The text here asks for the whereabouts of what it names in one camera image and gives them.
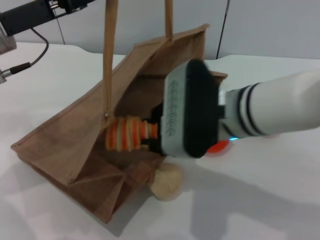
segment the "orange and white striped toy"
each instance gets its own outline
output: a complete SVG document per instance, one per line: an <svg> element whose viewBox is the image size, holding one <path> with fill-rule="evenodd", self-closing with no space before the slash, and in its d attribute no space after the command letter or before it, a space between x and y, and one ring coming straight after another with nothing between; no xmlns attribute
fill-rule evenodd
<svg viewBox="0 0 320 240"><path fill-rule="evenodd" d="M139 117L117 117L106 130L105 147L108 151L132 151L143 147L142 140L158 138L158 124Z"/></svg>

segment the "white wall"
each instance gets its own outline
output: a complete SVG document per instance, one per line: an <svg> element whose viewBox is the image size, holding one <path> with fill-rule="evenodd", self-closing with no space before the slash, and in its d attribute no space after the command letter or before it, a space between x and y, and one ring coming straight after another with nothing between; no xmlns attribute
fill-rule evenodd
<svg viewBox="0 0 320 240"><path fill-rule="evenodd" d="M319 0L230 0L219 57L320 59Z"/></svg>
<svg viewBox="0 0 320 240"><path fill-rule="evenodd" d="M211 24L206 36L207 58L217 54L227 0L174 0L174 32ZM87 8L60 18L66 44L93 53L102 53L105 0L96 0ZM134 43L165 33L163 0L120 0L115 36L115 53L127 54Z"/></svg>
<svg viewBox="0 0 320 240"><path fill-rule="evenodd" d="M5 12L10 9L19 7L23 4L32 2L32 0L1 0L0 11ZM44 23L34 28L43 35L51 44L63 44L62 35L56 20ZM17 42L43 43L33 31L26 30L14 35Z"/></svg>
<svg viewBox="0 0 320 240"><path fill-rule="evenodd" d="M0 11L31 0L1 0ZM217 54L227 0L174 0L174 31L209 23L206 58ZM102 53L105 0L59 19L66 44ZM119 0L115 53L127 54L134 43L164 34L164 0ZM230 0L219 57L256 55L320 59L319 0ZM62 44L57 21L36 27L51 43ZM21 42L42 42L32 31Z"/></svg>

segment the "black cable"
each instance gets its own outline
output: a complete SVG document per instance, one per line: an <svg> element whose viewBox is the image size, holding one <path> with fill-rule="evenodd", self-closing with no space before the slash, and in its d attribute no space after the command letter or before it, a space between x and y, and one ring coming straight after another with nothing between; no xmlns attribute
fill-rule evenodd
<svg viewBox="0 0 320 240"><path fill-rule="evenodd" d="M37 62L39 62L39 60L46 54L46 52L48 51L49 48L49 42L48 40L42 36L40 33L38 33L36 30L34 30L33 28L30 28L35 34L37 34L43 41L45 41L45 49L43 50L43 52L40 54L40 56L38 56L38 58L36 60L34 60L31 63L31 66L35 65Z"/></svg>
<svg viewBox="0 0 320 240"><path fill-rule="evenodd" d="M229 10L229 4L230 4L230 0L227 0L227 2L226 2L226 8L225 8L225 13L224 13L223 24L222 24L222 30L221 30L220 40L219 40L219 45L218 45L218 50L216 51L216 57L215 57L215 59L218 59L218 57L219 57L219 52L220 52L220 47L221 47L222 36L224 35L224 30L225 30L225 25L226 25L228 10Z"/></svg>
<svg viewBox="0 0 320 240"><path fill-rule="evenodd" d="M23 64L20 64L18 66L13 66L9 69L6 69L4 71L2 71L1 73L5 73L5 72L9 72L11 75L13 74L17 74L23 70L26 70L30 67L32 67L33 65L35 65L37 62L39 62L39 60L46 54L46 52L48 51L48 48L49 48L49 42L48 40L42 36L40 33L38 33L36 30L34 30L33 28L30 28L35 34L37 34L42 40L45 41L45 48L43 50L43 52L40 54L40 56L37 57L36 60L34 60L33 62L26 62L26 63L23 63Z"/></svg>

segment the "orange object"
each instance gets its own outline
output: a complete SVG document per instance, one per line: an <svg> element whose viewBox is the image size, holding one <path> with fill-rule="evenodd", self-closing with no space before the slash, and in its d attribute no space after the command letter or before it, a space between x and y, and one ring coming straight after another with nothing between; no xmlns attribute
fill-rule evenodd
<svg viewBox="0 0 320 240"><path fill-rule="evenodd" d="M223 149L226 148L226 146L228 146L228 144L229 144L229 140L219 141L217 144L210 147L207 153L213 154L213 153L221 152Z"/></svg>
<svg viewBox="0 0 320 240"><path fill-rule="evenodd" d="M158 124L133 116L118 117L106 130L106 149L117 152L138 150L141 141L149 138L158 138Z"/></svg>

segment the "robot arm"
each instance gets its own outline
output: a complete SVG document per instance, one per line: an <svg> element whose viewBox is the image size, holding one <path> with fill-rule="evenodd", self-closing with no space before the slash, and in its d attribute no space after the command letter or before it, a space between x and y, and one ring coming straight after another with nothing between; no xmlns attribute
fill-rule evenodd
<svg viewBox="0 0 320 240"><path fill-rule="evenodd" d="M47 51L49 42L33 29L38 25L60 18L67 14L75 13L94 0L35 0L0 13L0 55L17 48L14 35L31 29L46 42L46 48L36 61L26 62L4 71L0 70L0 84L6 82L6 78L19 73L35 64ZM63 13L57 14L60 8Z"/></svg>
<svg viewBox="0 0 320 240"><path fill-rule="evenodd" d="M223 92L200 60L165 79L161 149L200 158L220 140L308 130L320 126L320 71Z"/></svg>

